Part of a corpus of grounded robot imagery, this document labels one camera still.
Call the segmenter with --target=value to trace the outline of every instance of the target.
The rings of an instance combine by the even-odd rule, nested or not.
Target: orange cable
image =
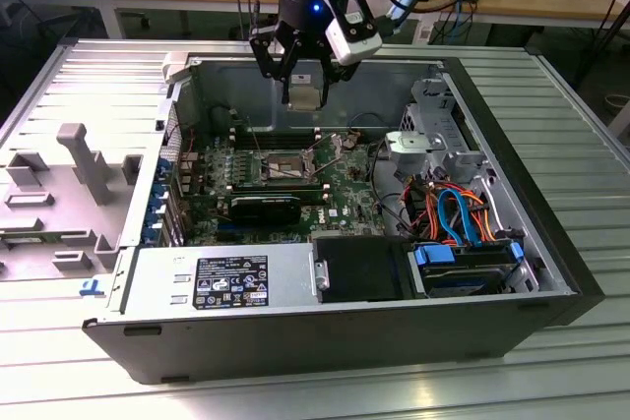
[[[476,224],[479,226],[479,230],[481,231],[481,241],[487,241],[485,238],[485,233],[483,232],[483,226],[481,226],[481,220],[479,220],[479,217],[474,213],[471,213],[471,215],[472,218],[474,218],[474,221],[476,221]]]
[[[485,228],[487,229],[488,237],[490,238],[490,240],[496,241],[496,238],[494,237],[494,235],[492,234],[492,230],[490,229],[488,210],[486,210],[484,213],[485,213]]]

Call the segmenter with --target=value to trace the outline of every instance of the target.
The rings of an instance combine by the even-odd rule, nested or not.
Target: slotted metal surface
[[[76,96],[130,118],[157,105],[163,93],[159,82],[142,83],[142,99],[127,93],[136,86],[134,77],[144,81],[140,78],[158,75],[166,52],[224,48],[229,53],[234,47],[82,41],[56,65],[60,81],[50,87],[73,86],[71,76],[85,71],[90,86]],[[391,46],[384,54],[407,48]],[[624,149],[543,60],[522,49],[416,51],[424,57],[461,58],[607,294],[604,302],[571,327],[536,333],[501,360],[156,387],[133,382],[83,336],[78,326],[93,310],[89,304],[102,300],[81,300],[79,280],[2,283],[0,404],[9,405],[0,407],[0,415],[74,418],[89,410],[97,418],[627,418],[630,177]],[[111,87],[96,92],[95,85],[103,82],[95,76],[110,73],[111,83],[104,83]],[[56,93],[44,97],[38,113],[59,106]],[[54,113],[47,116],[55,119]],[[32,133],[47,133],[43,124],[30,126]],[[124,133],[132,143],[142,131]],[[421,340],[393,340],[383,349],[396,349],[397,342],[414,342],[421,349]]]

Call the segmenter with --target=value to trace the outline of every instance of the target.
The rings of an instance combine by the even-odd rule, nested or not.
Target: warning label
[[[269,305],[266,256],[197,260],[193,305],[197,310]]]

